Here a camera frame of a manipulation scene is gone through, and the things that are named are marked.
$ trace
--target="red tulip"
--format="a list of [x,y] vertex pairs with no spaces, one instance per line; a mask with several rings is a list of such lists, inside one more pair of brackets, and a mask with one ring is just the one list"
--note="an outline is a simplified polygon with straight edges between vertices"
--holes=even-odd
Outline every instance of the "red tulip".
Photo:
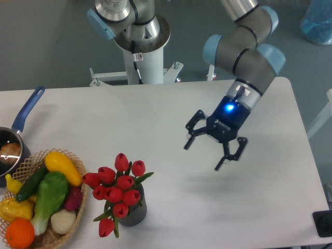
[[128,189],[131,186],[133,186],[134,179],[130,175],[123,175],[117,179],[116,184],[117,184],[118,188],[125,190],[125,189]]
[[128,214],[128,206],[124,203],[115,204],[113,207],[113,214],[118,218],[124,218]]
[[92,189],[94,189],[96,186],[98,186],[101,183],[101,180],[97,173],[87,173],[82,177],[82,180]]
[[115,224],[113,220],[109,218],[104,218],[99,222],[99,237],[107,237],[111,232],[113,232]]
[[128,190],[123,194],[122,201],[128,206],[134,206],[138,203],[141,198],[140,192],[138,190]]
[[122,200],[123,192],[121,189],[117,187],[110,187],[106,188],[104,198],[111,202],[111,203],[117,203]]
[[109,167],[101,167],[98,169],[98,176],[105,184],[111,184],[115,179],[115,171]]
[[104,200],[106,187],[103,185],[96,186],[92,192],[93,197],[95,197],[97,200]]
[[131,168],[134,176],[142,176],[145,173],[145,164],[143,161],[135,161]]
[[120,153],[115,158],[115,168],[118,171],[126,171],[129,167],[129,162],[125,154]]

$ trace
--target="blue container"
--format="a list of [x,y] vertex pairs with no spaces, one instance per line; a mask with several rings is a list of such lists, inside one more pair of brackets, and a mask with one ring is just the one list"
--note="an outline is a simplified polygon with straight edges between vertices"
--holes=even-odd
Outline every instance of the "blue container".
[[305,37],[318,44],[332,44],[332,0],[313,0],[301,21]]

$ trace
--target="yellow squash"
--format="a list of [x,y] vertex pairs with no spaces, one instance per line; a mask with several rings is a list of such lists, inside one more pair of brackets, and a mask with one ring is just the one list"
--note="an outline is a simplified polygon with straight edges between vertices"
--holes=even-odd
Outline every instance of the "yellow squash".
[[82,176],[71,159],[58,151],[51,151],[45,157],[45,165],[49,172],[59,171],[64,174],[68,182],[78,187],[82,183]]
[[[20,188],[23,186],[23,183],[21,183],[18,180],[13,179],[10,174],[6,174],[5,178],[7,181],[8,190],[10,192],[12,192],[14,195],[16,195],[18,193],[18,191],[20,190]],[[33,203],[36,203],[36,201],[37,201],[36,195],[32,195],[29,198],[29,200],[32,201]]]
[[33,209],[31,201],[17,202],[15,198],[7,198],[0,202],[0,217],[9,223],[18,218],[31,220]]

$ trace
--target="pot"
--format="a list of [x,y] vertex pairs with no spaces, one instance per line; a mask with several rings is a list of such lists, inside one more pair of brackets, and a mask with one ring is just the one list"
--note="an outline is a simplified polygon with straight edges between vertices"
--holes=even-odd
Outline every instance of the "pot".
[[36,88],[17,114],[11,129],[0,127],[0,187],[6,186],[5,175],[12,175],[18,166],[31,155],[20,133],[23,131],[28,114],[44,92],[44,87]]

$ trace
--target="gray robot arm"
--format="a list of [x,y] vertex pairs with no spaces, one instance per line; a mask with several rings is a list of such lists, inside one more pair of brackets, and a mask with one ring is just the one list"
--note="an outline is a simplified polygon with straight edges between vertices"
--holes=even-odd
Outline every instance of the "gray robot arm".
[[111,40],[132,24],[152,22],[155,0],[96,0],[95,10],[90,9],[87,18],[103,38]]
[[[229,141],[237,138],[238,130],[266,92],[285,63],[284,54],[276,47],[263,44],[278,25],[278,16],[269,7],[260,7],[256,0],[222,0],[237,28],[227,37],[211,36],[204,45],[203,58],[219,68],[233,73],[236,80],[213,114],[207,117],[198,110],[186,124],[190,139],[188,149],[196,136],[208,134],[223,144],[224,160],[239,160],[247,138],[239,137],[239,148],[230,154]],[[194,130],[199,120],[206,127]]]

